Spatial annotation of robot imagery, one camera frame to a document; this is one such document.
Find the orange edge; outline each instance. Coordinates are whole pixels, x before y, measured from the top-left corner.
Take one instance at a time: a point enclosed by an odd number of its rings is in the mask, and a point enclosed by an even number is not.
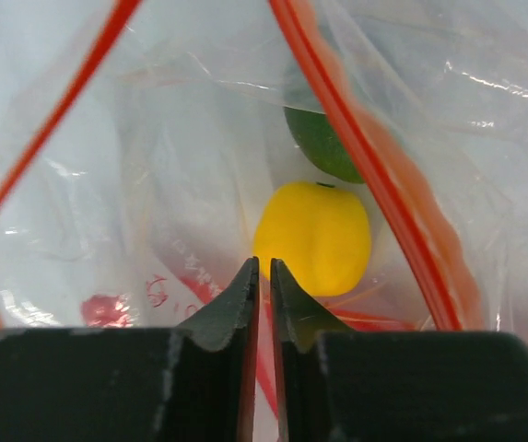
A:
[[[415,325],[402,320],[394,320],[381,316],[371,316],[364,313],[357,313],[338,308],[330,308],[329,311],[331,311],[338,319],[345,322],[353,329],[358,330],[359,332],[412,332],[417,330]]]
[[[117,0],[114,3],[114,7],[110,13],[110,16],[106,20],[106,24],[96,39],[96,42],[92,46],[86,61],[81,65],[77,75],[67,88],[63,98],[61,101],[59,101],[44,125],[34,135],[27,148],[22,152],[22,155],[16,164],[11,170],[9,170],[4,180],[1,182],[0,208],[7,199],[8,195],[16,187],[21,177],[28,170],[30,164],[41,151],[44,144],[53,134],[57,125],[64,118],[67,111],[69,111],[69,109],[73,106],[76,98],[82,92],[90,78],[93,77],[102,60],[118,39],[118,36],[122,32],[124,25],[130,16],[133,15],[141,1],[142,0]]]

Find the clear plastic bag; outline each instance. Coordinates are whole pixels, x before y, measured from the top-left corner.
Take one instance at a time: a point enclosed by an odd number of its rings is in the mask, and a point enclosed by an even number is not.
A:
[[[304,2],[271,3],[312,20]],[[322,0],[312,23],[329,45],[313,52],[333,48],[346,68],[341,109],[335,97],[317,99],[308,80],[329,71],[317,64],[305,78],[295,68],[266,4],[224,5],[146,0],[127,23],[1,206],[0,323],[175,325],[250,256],[275,189],[321,180],[356,192],[372,228],[359,285],[321,299],[338,316],[362,329],[487,328],[528,343],[528,32],[494,4]],[[0,182],[11,184],[112,6],[81,12],[57,56],[19,83],[0,118]],[[330,80],[344,92],[337,74]],[[340,118],[357,115],[375,157],[346,147],[369,186],[316,169],[295,148],[283,106],[327,111],[340,135]],[[416,175],[397,171],[399,157]],[[255,434],[276,440],[261,311]]]

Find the red logo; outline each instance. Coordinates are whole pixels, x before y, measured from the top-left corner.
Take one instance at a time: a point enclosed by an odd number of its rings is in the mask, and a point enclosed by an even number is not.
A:
[[[153,275],[155,279],[153,281],[147,281],[147,297],[151,306],[154,308],[159,307],[165,301],[168,300],[168,295],[165,293],[164,282],[167,281],[167,278],[159,276],[158,274]]]
[[[81,316],[90,327],[129,327],[128,309],[122,296],[94,295],[81,304]]]

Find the yellow fruit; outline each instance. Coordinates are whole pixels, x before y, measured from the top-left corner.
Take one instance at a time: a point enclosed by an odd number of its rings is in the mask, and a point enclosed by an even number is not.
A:
[[[336,297],[354,288],[368,265],[370,247],[370,224],[359,198],[310,182],[278,189],[253,239],[253,254],[268,279],[271,260],[278,258],[314,297]]]

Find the green fruit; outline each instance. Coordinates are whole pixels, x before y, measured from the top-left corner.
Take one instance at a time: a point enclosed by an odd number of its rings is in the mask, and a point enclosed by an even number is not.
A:
[[[312,164],[340,180],[364,182],[324,114],[284,108],[284,115],[292,137]]]

